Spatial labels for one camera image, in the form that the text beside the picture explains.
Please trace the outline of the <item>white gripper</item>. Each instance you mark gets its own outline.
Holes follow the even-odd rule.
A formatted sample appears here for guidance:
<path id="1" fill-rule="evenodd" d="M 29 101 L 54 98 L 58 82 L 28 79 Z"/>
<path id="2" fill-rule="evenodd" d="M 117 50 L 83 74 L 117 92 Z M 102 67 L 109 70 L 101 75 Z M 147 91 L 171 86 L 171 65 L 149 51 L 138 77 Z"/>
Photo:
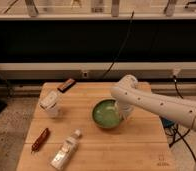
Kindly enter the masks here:
<path id="1" fill-rule="evenodd" d="M 133 106 L 131 104 L 127 104 L 121 101 L 116 101 L 115 106 L 117 108 L 118 114 L 124 120 L 126 120 L 133 111 Z"/>

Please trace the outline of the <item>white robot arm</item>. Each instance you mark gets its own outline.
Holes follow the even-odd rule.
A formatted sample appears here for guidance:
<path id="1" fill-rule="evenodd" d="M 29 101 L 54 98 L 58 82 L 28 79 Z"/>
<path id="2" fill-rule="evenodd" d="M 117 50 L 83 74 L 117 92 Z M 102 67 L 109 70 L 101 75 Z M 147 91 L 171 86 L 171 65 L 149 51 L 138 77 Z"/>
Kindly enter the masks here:
<path id="1" fill-rule="evenodd" d="M 124 119 L 136 106 L 196 132 L 196 101 L 139 90 L 138 80 L 133 75 L 124 76 L 112 86 L 110 92 L 116 100 L 118 113 Z"/>

